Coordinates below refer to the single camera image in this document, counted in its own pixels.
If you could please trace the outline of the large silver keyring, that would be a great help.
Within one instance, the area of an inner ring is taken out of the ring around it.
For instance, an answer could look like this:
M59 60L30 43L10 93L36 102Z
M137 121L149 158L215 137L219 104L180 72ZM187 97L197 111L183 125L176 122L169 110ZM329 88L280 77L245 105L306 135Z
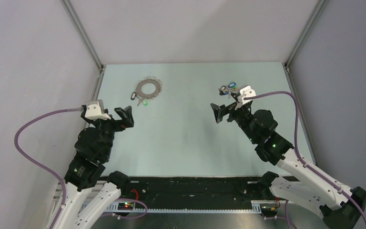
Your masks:
M154 76L147 76L139 81L135 87L135 92L140 98L154 99L163 89L163 83Z

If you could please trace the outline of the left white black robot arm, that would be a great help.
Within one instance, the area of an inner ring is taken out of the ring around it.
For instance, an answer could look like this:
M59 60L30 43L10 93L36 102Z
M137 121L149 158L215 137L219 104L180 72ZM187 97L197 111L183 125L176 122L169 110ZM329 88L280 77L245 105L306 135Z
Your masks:
M48 229L89 229L117 198L127 198L132 192L130 178L120 172L110 173L99 194L79 211L92 192L109 162L115 133L134 126L132 107L114 109L120 119L115 120L108 110L98 105L85 105L81 117L90 124L80 131L74 145L76 155L69 164L62 185L61 203Z

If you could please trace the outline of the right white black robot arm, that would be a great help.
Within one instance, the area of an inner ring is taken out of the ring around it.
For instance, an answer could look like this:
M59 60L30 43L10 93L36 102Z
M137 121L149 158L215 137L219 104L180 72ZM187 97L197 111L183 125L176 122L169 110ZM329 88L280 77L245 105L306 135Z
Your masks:
M216 122L227 116L228 122L236 122L252 144L260 159L269 162L294 176L292 182L284 177L266 172L258 181L258 193L263 199L272 196L291 201L321 218L330 229L352 229L366 206L366 191L361 187L351 188L303 156L297 157L292 143L276 132L278 123L269 110L251 112L249 104L236 109L211 104Z

